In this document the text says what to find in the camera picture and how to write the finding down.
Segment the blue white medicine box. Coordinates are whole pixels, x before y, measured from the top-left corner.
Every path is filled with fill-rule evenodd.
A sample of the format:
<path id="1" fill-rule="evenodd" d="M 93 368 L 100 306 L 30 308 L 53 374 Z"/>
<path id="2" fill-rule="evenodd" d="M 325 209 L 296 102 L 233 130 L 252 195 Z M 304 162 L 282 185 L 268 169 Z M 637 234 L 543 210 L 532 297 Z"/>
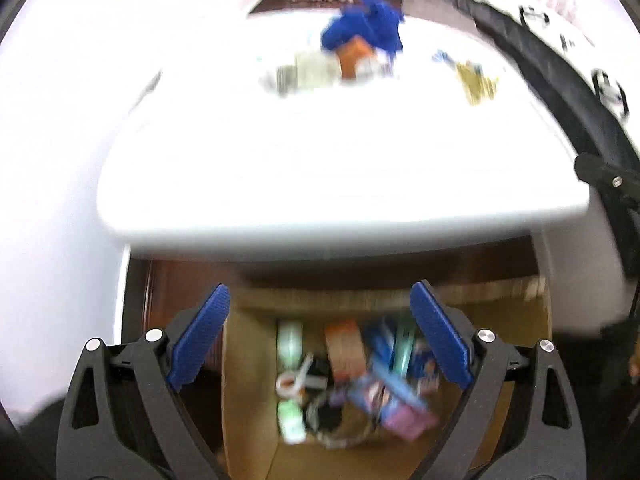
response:
<path id="1" fill-rule="evenodd" d="M 439 368 L 435 355 L 427 344 L 418 342 L 414 346 L 410 372 L 419 394 L 433 393 L 439 388 Z"/>

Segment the white orange clip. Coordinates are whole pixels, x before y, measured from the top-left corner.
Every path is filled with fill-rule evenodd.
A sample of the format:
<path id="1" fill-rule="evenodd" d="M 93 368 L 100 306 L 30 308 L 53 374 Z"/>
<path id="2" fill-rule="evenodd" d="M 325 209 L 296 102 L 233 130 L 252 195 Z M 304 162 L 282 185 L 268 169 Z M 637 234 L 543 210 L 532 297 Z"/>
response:
<path id="1" fill-rule="evenodd" d="M 303 403 L 308 389 L 324 391 L 328 388 L 328 378 L 309 374 L 314 364 L 314 355 L 308 353 L 298 370 L 285 370 L 276 380 L 274 390 L 277 396 L 284 400 Z"/>

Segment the green cosmetic tube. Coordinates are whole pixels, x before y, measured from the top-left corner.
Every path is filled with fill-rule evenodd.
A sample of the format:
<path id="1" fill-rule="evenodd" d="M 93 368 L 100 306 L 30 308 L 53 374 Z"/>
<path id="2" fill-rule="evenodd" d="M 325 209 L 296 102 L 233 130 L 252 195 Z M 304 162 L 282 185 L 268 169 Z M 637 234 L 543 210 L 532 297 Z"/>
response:
<path id="1" fill-rule="evenodd" d="M 398 318 L 392 370 L 402 378 L 406 378 L 416 340 L 416 322 L 409 315 Z"/>

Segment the yellow hair claw clip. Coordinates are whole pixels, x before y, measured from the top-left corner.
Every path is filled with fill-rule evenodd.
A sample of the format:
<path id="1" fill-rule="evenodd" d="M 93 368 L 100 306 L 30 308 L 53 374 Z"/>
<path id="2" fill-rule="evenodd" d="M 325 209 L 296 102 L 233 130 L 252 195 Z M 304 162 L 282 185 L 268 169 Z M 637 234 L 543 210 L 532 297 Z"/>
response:
<path id="1" fill-rule="evenodd" d="M 492 100 L 495 97 L 498 80 L 487 77 L 482 66 L 472 63 L 457 63 L 456 73 L 470 104 L 477 105 L 484 99 Z"/>

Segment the orange plush toy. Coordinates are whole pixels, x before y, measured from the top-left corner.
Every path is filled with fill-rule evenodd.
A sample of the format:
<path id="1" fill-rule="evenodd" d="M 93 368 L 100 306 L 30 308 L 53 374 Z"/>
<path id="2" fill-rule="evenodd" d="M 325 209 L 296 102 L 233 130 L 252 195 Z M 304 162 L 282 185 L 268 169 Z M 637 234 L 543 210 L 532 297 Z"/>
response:
<path id="1" fill-rule="evenodd" d="M 353 36 L 335 50 L 340 62 L 342 79 L 354 81 L 367 79 L 384 72 L 384 63 L 378 52 L 360 36 Z"/>

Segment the polka dot scarf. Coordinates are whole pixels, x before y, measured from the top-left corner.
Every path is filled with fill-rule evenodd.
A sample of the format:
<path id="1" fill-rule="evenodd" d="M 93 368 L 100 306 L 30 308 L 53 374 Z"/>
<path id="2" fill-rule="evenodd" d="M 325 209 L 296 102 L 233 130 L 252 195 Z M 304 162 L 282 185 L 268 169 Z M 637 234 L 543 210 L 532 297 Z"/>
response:
<path id="1" fill-rule="evenodd" d="M 304 421 L 314 443 L 327 450 L 346 450 L 373 436 L 376 421 L 352 404 L 344 390 L 328 390 L 306 405 Z"/>

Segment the clear plastic bottle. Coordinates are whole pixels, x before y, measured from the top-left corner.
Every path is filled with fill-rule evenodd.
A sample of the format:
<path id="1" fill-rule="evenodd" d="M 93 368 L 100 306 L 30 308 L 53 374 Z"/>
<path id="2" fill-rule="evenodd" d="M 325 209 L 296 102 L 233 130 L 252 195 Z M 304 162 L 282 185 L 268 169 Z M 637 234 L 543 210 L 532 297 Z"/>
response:
<path id="1" fill-rule="evenodd" d="M 342 79 L 342 68 L 333 54 L 318 52 L 297 55 L 292 65 L 280 66 L 276 71 L 276 90 L 280 96 L 334 84 Z"/>

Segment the blue knit cloth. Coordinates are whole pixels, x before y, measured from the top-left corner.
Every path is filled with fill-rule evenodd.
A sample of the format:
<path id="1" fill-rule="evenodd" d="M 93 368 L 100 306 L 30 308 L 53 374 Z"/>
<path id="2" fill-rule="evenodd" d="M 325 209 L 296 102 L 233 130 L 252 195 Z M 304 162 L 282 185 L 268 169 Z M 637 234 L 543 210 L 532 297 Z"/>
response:
<path id="1" fill-rule="evenodd" d="M 323 49 L 336 51 L 356 36 L 372 48 L 382 50 L 394 62 L 404 46 L 399 36 L 399 25 L 405 15 L 386 0 L 359 0 L 343 6 L 321 34 Z"/>

